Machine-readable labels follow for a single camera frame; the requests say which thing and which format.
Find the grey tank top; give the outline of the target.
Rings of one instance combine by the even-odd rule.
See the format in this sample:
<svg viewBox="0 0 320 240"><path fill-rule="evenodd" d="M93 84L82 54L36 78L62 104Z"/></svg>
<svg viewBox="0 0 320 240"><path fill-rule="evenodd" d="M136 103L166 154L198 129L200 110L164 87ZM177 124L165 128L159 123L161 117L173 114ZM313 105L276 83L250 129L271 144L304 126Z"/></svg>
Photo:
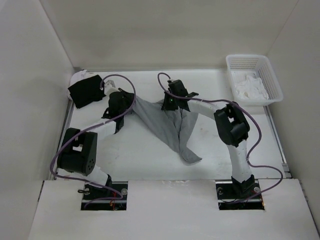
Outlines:
<svg viewBox="0 0 320 240"><path fill-rule="evenodd" d="M149 102L136 97L132 111L148 129L171 150L178 153L187 164L202 160L187 147L198 120L198 114L184 109L162 110L162 101Z"/></svg>

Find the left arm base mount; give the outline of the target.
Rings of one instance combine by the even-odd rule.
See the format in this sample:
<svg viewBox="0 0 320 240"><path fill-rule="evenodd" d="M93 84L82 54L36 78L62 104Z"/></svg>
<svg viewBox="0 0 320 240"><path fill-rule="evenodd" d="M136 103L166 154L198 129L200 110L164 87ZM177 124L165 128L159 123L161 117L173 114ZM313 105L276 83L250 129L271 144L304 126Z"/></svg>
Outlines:
<svg viewBox="0 0 320 240"><path fill-rule="evenodd" d="M112 182L109 185L114 190L120 192L123 197L109 189L98 188L90 184L85 184L77 192L82 194L82 211L126 211L128 198L128 182Z"/></svg>

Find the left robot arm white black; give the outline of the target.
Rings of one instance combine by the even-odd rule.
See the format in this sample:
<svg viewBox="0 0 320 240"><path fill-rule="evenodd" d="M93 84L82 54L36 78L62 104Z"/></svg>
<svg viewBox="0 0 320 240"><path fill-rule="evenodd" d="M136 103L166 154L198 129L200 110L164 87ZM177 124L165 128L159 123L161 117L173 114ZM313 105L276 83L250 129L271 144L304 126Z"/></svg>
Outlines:
<svg viewBox="0 0 320 240"><path fill-rule="evenodd" d="M102 118L87 130L70 127L66 130L57 168L70 175L62 179L78 180L95 186L100 199L112 195L112 179L97 166L97 148L102 140L117 134L124 126L124 117L133 107L136 95L118 89L108 95L108 107Z"/></svg>

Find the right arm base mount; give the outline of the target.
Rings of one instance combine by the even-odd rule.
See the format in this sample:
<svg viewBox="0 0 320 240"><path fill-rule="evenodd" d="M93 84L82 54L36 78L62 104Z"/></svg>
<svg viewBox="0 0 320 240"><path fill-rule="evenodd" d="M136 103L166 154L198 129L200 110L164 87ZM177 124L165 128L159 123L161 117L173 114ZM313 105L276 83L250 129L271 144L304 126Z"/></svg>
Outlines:
<svg viewBox="0 0 320 240"><path fill-rule="evenodd" d="M215 186L218 208L221 211L265 210L261 195L248 199L248 197L260 192L258 180L245 193L237 193L231 181L217 181Z"/></svg>

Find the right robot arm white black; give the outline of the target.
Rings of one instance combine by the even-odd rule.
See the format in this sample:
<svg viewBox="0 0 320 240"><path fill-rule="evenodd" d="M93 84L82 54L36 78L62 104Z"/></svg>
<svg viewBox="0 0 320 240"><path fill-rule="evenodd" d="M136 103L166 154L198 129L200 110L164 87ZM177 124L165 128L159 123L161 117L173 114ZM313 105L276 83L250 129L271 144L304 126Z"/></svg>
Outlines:
<svg viewBox="0 0 320 240"><path fill-rule="evenodd" d="M196 92L188 93L181 80L169 80L164 94L162 109L183 109L190 113L206 116L215 121L218 136L226 144L232 166L232 192L238 198L245 197L255 184L255 178L247 163L247 139L250 126L243 112L234 104L220 108L202 100L191 100Z"/></svg>

